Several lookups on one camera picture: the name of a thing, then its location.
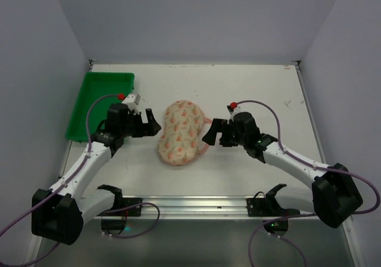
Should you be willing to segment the floral laundry bag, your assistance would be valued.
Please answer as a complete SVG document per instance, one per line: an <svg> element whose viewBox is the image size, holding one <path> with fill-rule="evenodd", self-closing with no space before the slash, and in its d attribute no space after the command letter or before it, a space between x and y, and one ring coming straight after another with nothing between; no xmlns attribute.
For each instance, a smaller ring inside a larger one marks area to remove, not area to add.
<svg viewBox="0 0 381 267"><path fill-rule="evenodd" d="M201 141L205 125L212 123L195 103L179 100L167 107L158 154L164 163L183 166L204 154L209 145Z"/></svg>

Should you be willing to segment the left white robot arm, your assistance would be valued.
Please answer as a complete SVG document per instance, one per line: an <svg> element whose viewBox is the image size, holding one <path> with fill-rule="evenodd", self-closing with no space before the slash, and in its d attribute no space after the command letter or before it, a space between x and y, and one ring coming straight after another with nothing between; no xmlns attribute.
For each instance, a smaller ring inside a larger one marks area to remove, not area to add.
<svg viewBox="0 0 381 267"><path fill-rule="evenodd" d="M38 189L32 197L31 230L58 243L72 245L93 218L112 213L126 214L120 188L100 185L85 197L95 175L124 144L127 137L155 136L161 129L150 108L147 122L130 104L111 104L107 116L90 135L84 152L71 169L48 190Z"/></svg>

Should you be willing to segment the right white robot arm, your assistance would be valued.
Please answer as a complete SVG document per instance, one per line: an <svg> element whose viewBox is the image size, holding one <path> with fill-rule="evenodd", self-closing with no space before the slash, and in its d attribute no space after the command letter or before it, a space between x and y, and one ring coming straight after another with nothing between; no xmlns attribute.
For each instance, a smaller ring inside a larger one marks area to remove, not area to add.
<svg viewBox="0 0 381 267"><path fill-rule="evenodd" d="M275 137L260 132L249 112L229 120L213 119L202 141L212 146L221 133L222 147L242 146L253 159L274 166L293 176L312 191L313 212L331 228L337 228L362 204L363 199L345 166L333 167L304 156L292 156Z"/></svg>

